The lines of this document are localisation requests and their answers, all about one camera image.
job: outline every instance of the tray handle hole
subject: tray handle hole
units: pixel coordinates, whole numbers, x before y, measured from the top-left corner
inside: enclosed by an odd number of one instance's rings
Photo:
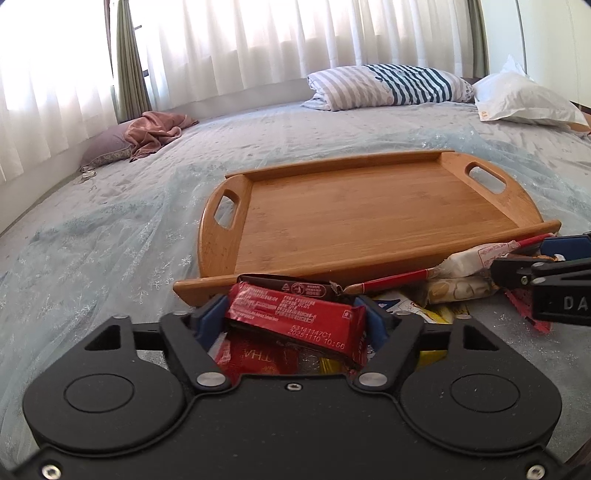
[[[224,195],[217,206],[216,214],[213,216],[219,226],[230,230],[232,222],[234,221],[234,213],[236,212],[236,203]]]
[[[492,193],[503,193],[507,188],[505,182],[496,178],[494,175],[491,175],[480,167],[472,167],[470,172],[468,172],[468,175],[471,179],[476,180],[480,185],[482,185],[487,190],[490,190]]]

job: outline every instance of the tray handle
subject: tray handle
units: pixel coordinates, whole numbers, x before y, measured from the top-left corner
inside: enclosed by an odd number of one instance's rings
[[[197,239],[199,273],[202,277],[234,272],[251,191],[252,182],[244,175],[236,175],[224,180],[208,198]],[[222,227],[215,218],[223,197],[234,202],[232,222],[227,228]]]
[[[466,183],[482,197],[497,207],[518,227],[532,226],[543,222],[540,211],[521,185],[501,168],[481,158],[459,153],[442,153],[440,164],[459,180]],[[505,184],[505,190],[494,193],[470,176],[470,171],[480,167]]]

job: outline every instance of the sheer white curtain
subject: sheer white curtain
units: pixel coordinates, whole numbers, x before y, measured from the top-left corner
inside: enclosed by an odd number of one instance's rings
[[[115,124],[112,85],[102,0],[5,0],[0,183]]]
[[[472,75],[466,0],[131,0],[167,109],[364,63]]]

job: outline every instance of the wall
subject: wall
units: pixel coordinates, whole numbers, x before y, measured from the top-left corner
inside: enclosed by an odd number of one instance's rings
[[[527,70],[516,0],[480,0],[480,5],[490,73],[500,72],[508,55]]]
[[[591,7],[584,0],[480,0],[491,73],[508,54],[530,77],[591,106]]]
[[[568,0],[518,0],[528,75],[574,102],[579,98]]]

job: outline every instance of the white pillow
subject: white pillow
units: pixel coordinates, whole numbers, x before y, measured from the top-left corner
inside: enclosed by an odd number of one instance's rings
[[[572,125],[589,131],[583,113],[558,93],[531,80],[509,56],[500,73],[474,84],[474,100],[480,120],[510,120],[536,125]]]

